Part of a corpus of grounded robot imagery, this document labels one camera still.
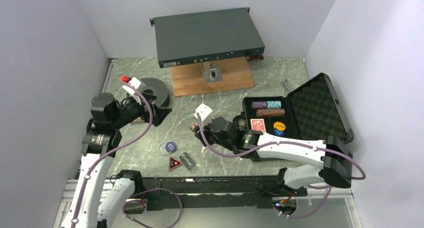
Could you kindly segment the green blue chip stack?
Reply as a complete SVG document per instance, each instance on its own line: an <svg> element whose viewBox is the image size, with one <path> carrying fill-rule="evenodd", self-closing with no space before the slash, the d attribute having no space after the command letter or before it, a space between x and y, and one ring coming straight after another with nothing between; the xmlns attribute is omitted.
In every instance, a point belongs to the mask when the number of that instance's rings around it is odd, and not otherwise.
<svg viewBox="0 0 424 228"><path fill-rule="evenodd" d="M187 152L183 152L179 156L179 158L188 170L191 170L196 166L196 162L191 158L191 156Z"/></svg>

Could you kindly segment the black poker set case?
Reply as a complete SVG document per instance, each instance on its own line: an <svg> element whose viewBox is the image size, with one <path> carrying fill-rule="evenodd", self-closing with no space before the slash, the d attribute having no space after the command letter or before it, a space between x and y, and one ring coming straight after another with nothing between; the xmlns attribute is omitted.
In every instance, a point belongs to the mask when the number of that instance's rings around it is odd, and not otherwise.
<svg viewBox="0 0 424 228"><path fill-rule="evenodd" d="M281 101L285 116L257 117L257 109L252 109L252 102L261 101ZM354 140L354 132L348 124L331 79L325 73L319 73L286 96L245 97L242 108L245 126L241 132L252 130L250 119L264 119L266 133L271 135L274 135L274 123L283 122L286 126L283 138L316 141L335 136L344 144ZM255 162L276 160L246 157Z"/></svg>

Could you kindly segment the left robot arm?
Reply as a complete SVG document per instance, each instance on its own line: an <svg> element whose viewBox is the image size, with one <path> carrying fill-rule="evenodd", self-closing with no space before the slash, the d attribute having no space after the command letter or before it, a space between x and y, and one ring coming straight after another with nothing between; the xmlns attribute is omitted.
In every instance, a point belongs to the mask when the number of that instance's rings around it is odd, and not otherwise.
<svg viewBox="0 0 424 228"><path fill-rule="evenodd" d="M117 174L112 190L101 201L105 180L116 152L147 133L121 145L120 129L137 118L155 124L156 106L152 95L137 92L118 101L108 92L96 95L91 101L92 118L82 139L80 174L75 193L62 228L110 228L126 200L139 197L144 191L139 171L122 170Z"/></svg>

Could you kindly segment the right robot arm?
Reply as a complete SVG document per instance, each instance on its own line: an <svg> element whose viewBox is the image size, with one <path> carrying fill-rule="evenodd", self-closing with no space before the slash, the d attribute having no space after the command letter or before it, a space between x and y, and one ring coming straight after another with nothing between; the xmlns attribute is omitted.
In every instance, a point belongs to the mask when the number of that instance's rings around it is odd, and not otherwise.
<svg viewBox="0 0 424 228"><path fill-rule="evenodd" d="M282 168L275 182L276 191L287 196L303 186L325 183L328 186L348 189L352 186L352 153L336 136L325 140L299 140L257 130L239 130L233 123L218 117L204 126L202 116L194 114L196 132L203 145L218 156L226 158L252 157L277 159L301 163L295 168Z"/></svg>

